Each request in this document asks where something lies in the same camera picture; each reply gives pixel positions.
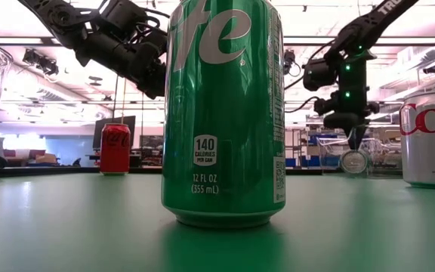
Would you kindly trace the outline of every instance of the cable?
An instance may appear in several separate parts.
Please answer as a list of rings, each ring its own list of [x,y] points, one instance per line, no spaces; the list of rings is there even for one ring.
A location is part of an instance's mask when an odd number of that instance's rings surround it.
[[[30,68],[32,66],[32,64],[28,64],[25,67],[23,67],[18,73],[16,73],[17,75],[21,74],[23,71],[28,70],[28,68]]]
[[[58,82],[60,82],[59,79],[56,79],[56,80],[50,79],[50,77],[48,76],[47,73],[43,73],[43,77],[44,77],[46,80],[48,80],[50,83],[58,83]]]
[[[324,45],[322,45],[322,47],[320,47],[317,51],[315,51],[315,53],[313,53],[311,55],[311,57],[308,59],[307,63],[310,63],[310,61],[321,51],[323,50],[325,47],[331,45],[333,42],[335,41],[335,39],[332,39],[330,42],[325,43]],[[299,79],[297,79],[295,82],[291,83],[290,85],[285,87],[285,91],[288,90],[289,88],[295,86],[296,84],[298,84],[301,80],[303,80],[304,75],[302,75]]]
[[[119,75],[115,81],[115,94],[113,97],[113,110],[112,110],[112,122],[115,122],[115,108],[117,108],[117,91],[119,90]]]
[[[163,17],[167,17],[167,18],[171,17],[171,16],[169,16],[169,15],[163,13],[163,12],[160,12],[160,11],[154,11],[154,10],[151,10],[149,8],[142,8],[142,9],[144,9],[147,12],[150,12],[150,13],[153,13],[153,14],[157,14],[157,15],[160,15],[160,16],[163,16]]]
[[[359,16],[362,16],[362,13],[360,12],[360,0],[356,0],[356,8],[359,10]]]
[[[145,27],[147,27],[148,29],[151,29],[151,30],[154,30],[154,31],[157,31],[157,32],[159,32],[159,33],[161,33],[161,34],[163,34],[163,35],[167,35],[167,32],[166,31],[164,31],[164,30],[162,30],[162,29],[160,29],[160,28],[157,28],[157,27],[155,27],[155,26],[151,26],[151,25],[149,25],[148,23],[137,23],[137,25],[138,26],[145,26]]]
[[[147,17],[145,17],[145,20],[153,21],[154,23],[156,23],[156,25],[153,26],[153,27],[154,27],[155,29],[160,29],[160,28],[159,28],[159,27],[160,27],[160,21],[159,21],[159,19],[157,19],[157,18],[155,18],[155,17],[152,17],[152,16],[147,16]],[[142,29],[140,29],[139,26],[137,25],[136,30],[137,30],[137,35],[136,35],[134,38],[132,38],[132,39],[130,40],[130,43],[131,43],[131,44],[134,43],[134,42],[140,42],[140,40],[141,40],[145,35],[151,33],[153,29],[142,30]]]
[[[298,74],[297,75],[292,75],[291,73],[288,73],[290,76],[292,76],[292,77],[299,77],[299,75],[301,74],[301,67],[298,65],[298,64],[296,64],[295,62],[293,62],[297,67],[298,67],[298,69],[299,69],[299,72],[298,72]]]
[[[302,105],[299,107],[299,108],[297,108],[297,109],[294,109],[294,110],[289,110],[289,111],[286,111],[285,110],[285,113],[296,113],[297,111],[299,111],[299,110],[301,110],[301,109],[303,109],[310,101],[312,101],[313,99],[317,99],[317,100],[319,100],[320,98],[319,97],[310,97],[310,98],[308,98],[305,102],[303,102],[302,103]]]

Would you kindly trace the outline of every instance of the red coca-cola can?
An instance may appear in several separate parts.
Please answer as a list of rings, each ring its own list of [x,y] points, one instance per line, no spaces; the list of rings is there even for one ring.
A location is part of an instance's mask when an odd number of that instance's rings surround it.
[[[100,172],[126,174],[130,167],[130,130],[125,124],[105,124],[102,130]]]
[[[404,181],[435,187],[435,92],[409,97],[400,109]]]

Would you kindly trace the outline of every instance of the green soda can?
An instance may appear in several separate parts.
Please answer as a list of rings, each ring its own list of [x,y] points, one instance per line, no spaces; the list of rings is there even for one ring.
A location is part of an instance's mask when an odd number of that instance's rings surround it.
[[[283,44],[268,0],[184,0],[169,22],[162,204],[253,227],[285,206]]]

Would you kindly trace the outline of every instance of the green tabletop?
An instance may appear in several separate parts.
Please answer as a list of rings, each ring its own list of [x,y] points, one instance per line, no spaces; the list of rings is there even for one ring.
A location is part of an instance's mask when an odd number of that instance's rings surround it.
[[[271,224],[177,223],[159,175],[0,180],[0,271],[430,271],[435,190],[400,180],[287,177]]]

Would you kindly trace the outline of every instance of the black robotic arm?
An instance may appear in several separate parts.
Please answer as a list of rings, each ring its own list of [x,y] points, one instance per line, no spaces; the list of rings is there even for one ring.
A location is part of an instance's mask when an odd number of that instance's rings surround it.
[[[165,64],[159,57],[167,35],[147,24],[159,21],[129,0],[103,0],[96,9],[74,8],[63,0],[18,0],[82,66],[95,60],[134,82],[148,97],[165,93]]]
[[[338,82],[338,90],[329,100],[315,102],[315,111],[324,115],[327,128],[342,128],[350,136],[349,146],[357,150],[362,142],[371,113],[379,106],[367,102],[366,62],[375,59],[369,49],[398,17],[419,0],[386,0],[370,13],[347,24],[322,59],[310,60],[305,66],[304,87],[316,91]]]

